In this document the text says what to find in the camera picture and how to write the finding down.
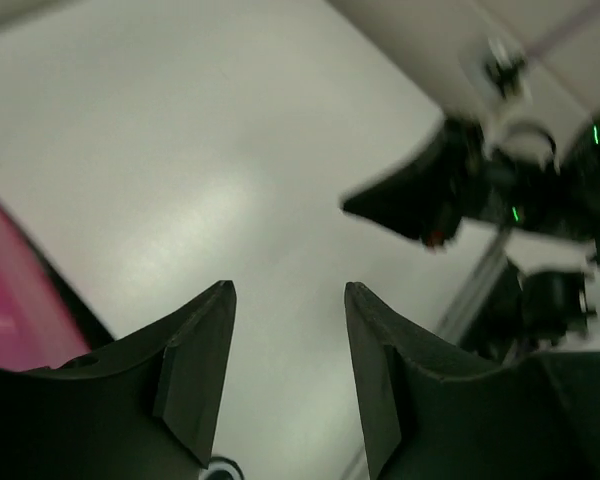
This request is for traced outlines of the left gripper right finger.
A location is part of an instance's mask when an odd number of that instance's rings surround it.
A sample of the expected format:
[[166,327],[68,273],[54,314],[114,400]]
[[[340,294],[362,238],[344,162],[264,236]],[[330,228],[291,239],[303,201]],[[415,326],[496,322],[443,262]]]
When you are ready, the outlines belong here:
[[374,479],[600,479],[600,352],[501,366],[344,292]]

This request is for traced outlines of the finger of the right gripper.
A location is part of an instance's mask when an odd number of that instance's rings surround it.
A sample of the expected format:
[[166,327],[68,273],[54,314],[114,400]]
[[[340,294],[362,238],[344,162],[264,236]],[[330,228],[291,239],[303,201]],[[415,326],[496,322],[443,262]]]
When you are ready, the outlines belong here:
[[345,196],[341,210],[439,248],[460,225],[459,178],[460,141],[439,135],[393,172]]

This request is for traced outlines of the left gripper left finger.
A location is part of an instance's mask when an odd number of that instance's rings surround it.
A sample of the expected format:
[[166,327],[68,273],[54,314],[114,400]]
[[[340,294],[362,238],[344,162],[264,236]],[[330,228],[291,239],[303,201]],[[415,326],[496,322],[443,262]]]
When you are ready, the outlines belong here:
[[0,479],[194,479],[212,455],[237,295],[220,281],[58,369],[0,369]]

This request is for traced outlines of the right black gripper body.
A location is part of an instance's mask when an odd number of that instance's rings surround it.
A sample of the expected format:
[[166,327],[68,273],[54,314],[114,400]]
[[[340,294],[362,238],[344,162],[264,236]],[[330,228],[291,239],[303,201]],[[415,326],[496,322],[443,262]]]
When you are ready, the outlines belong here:
[[518,190],[522,173],[512,155],[488,145],[475,120],[447,119],[444,127],[456,155],[453,188],[462,215],[500,229],[524,226],[528,212]]

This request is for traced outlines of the pink and teal kids suitcase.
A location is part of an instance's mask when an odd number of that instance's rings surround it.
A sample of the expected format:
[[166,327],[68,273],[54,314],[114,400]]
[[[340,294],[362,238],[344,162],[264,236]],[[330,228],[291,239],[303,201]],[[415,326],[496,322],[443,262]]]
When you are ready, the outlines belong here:
[[[0,205],[0,369],[58,369],[114,339]],[[194,479],[240,479],[212,450]]]

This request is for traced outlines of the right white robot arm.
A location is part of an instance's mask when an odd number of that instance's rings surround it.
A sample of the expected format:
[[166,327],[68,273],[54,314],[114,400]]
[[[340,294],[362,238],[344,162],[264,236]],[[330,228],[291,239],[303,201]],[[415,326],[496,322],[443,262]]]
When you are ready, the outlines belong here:
[[600,114],[580,131],[562,164],[488,146],[481,124],[448,114],[405,164],[342,201],[346,214],[430,249],[449,243],[463,220],[497,228],[478,276],[449,315],[459,346],[503,362],[575,334],[596,315],[582,271],[525,273],[507,257],[519,230],[595,247],[600,266]]

